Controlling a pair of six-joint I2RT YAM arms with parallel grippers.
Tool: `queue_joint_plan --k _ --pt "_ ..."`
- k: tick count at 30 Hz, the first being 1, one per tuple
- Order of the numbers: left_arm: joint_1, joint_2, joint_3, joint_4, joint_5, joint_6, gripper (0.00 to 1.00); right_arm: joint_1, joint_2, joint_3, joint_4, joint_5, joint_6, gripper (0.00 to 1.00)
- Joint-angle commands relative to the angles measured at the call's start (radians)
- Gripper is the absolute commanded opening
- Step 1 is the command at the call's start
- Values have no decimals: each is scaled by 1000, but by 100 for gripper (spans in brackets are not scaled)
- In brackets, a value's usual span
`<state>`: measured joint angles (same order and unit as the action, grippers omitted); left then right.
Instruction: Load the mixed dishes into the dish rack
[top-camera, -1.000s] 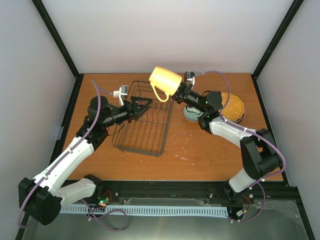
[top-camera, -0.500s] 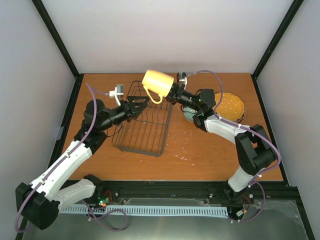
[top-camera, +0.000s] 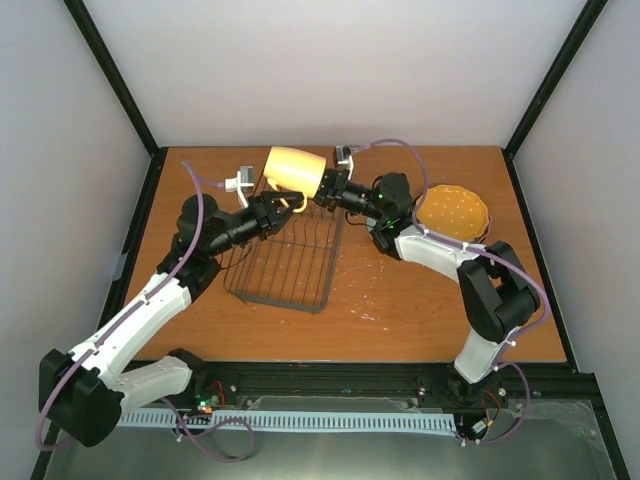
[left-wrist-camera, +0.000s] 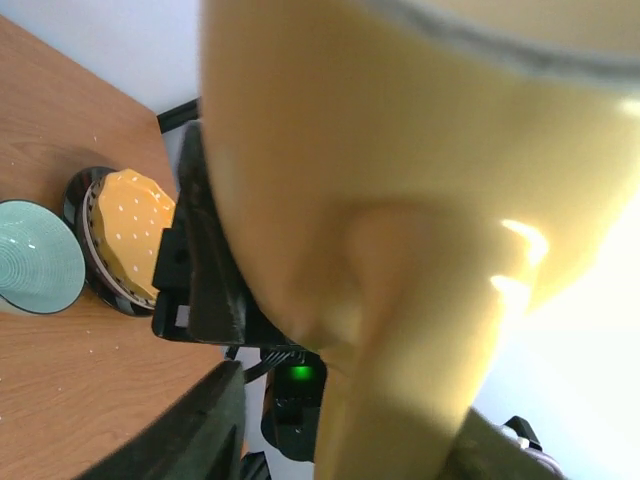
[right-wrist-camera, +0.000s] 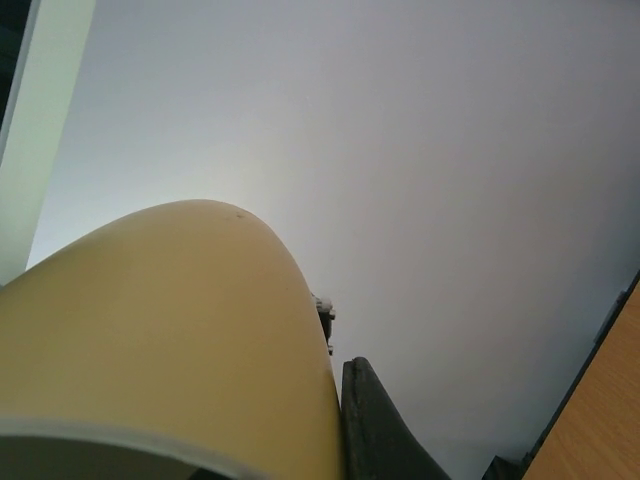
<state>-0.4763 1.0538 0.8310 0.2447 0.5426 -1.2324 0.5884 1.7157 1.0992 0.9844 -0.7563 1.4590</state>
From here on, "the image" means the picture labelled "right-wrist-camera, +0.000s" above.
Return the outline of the yellow ceramic mug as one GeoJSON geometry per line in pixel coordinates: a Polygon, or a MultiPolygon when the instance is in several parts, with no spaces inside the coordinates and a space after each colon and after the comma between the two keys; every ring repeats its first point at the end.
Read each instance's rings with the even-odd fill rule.
{"type": "Polygon", "coordinates": [[[315,300],[259,218],[141,210],[1,291],[5,479],[342,479],[315,300]]]}

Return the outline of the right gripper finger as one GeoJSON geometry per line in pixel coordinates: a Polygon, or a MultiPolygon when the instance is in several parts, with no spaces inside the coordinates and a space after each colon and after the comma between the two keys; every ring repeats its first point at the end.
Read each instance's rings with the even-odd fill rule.
{"type": "Polygon", "coordinates": [[[411,433],[370,362],[343,364],[341,418],[349,479],[447,479],[411,433]]]}

